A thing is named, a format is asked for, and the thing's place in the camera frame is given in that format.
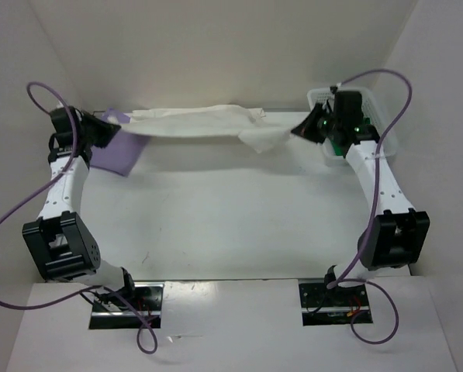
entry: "white wall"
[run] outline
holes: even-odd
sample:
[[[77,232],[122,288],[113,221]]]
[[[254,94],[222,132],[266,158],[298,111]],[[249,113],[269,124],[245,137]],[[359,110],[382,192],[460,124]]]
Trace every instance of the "white wall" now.
[[[381,66],[415,0],[30,0],[90,109],[238,103]]]
[[[52,126],[27,98],[30,80],[52,85],[71,103],[78,101],[29,4],[0,2],[0,215],[49,178]],[[37,97],[47,107],[55,104],[46,95]],[[40,201],[31,203],[0,229],[0,298],[15,304],[26,303],[30,284],[37,279],[20,232],[39,207]],[[0,308],[0,371],[7,365],[21,318],[21,312]]]
[[[463,0],[420,0],[388,67],[413,82],[414,99],[396,127],[394,170],[430,232],[415,272],[430,277],[434,300],[463,372]],[[402,84],[381,76],[375,93],[396,113]]]

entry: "white towel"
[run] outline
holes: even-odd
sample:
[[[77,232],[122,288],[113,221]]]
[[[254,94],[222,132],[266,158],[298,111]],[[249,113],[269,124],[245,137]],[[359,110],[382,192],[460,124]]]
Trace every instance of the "white towel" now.
[[[262,108],[237,105],[203,108],[153,108],[128,114],[123,130],[144,136],[214,137],[235,136],[258,153],[270,150],[289,138],[291,128],[265,122]]]

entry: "purple towel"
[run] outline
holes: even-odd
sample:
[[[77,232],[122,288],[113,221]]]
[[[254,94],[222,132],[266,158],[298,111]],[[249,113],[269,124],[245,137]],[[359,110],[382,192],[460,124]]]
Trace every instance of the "purple towel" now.
[[[107,122],[111,115],[117,118],[119,124],[130,122],[128,115],[111,108],[104,112],[101,119]],[[93,148],[91,166],[127,177],[148,140],[147,136],[127,133],[121,129],[105,149]]]

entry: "plastic basket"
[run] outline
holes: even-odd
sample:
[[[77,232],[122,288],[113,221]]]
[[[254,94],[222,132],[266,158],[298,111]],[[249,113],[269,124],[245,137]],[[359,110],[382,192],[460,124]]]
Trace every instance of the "plastic basket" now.
[[[376,127],[378,133],[381,134],[388,127],[390,121],[385,108],[381,107],[372,92],[364,87],[340,87],[340,91],[359,91],[362,93],[362,112],[364,117],[371,119],[371,124]],[[312,89],[307,93],[309,99],[310,109],[313,109],[317,102],[324,103],[328,98],[334,98],[329,88]],[[395,134],[390,131],[385,139],[385,145],[383,151],[387,159],[391,159],[396,154],[398,149],[398,140]],[[322,146],[324,162],[328,167],[334,167],[339,165],[347,165],[345,159],[341,156],[335,155],[333,146],[329,140],[324,141]]]

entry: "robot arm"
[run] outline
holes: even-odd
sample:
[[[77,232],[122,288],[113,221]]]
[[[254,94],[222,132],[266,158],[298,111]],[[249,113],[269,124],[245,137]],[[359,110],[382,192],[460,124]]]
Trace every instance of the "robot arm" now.
[[[37,220],[23,226],[22,236],[46,281],[107,285],[129,297],[134,290],[131,276],[125,269],[101,259],[98,244],[80,217],[92,146],[107,146],[120,127],[102,122],[87,112],[70,109],[78,133],[77,153],[65,170],[73,137],[65,109],[58,108],[50,114],[56,132],[50,138],[48,160],[52,178],[60,172],[64,175],[49,190]]]
[[[361,107],[360,92],[336,91],[335,88],[333,109],[328,101],[317,103],[306,120],[292,132],[314,143],[323,143],[328,138],[336,144],[354,169],[369,208],[377,202],[368,243],[366,247],[361,246],[363,232],[358,240],[358,250],[364,251],[349,277],[367,280],[381,268],[398,268],[417,262],[430,220],[426,212],[416,212],[402,193],[383,151],[379,155],[379,193],[376,195],[377,201],[373,200],[379,134],[374,126],[364,120]],[[340,277],[349,264],[333,267],[334,279]]]

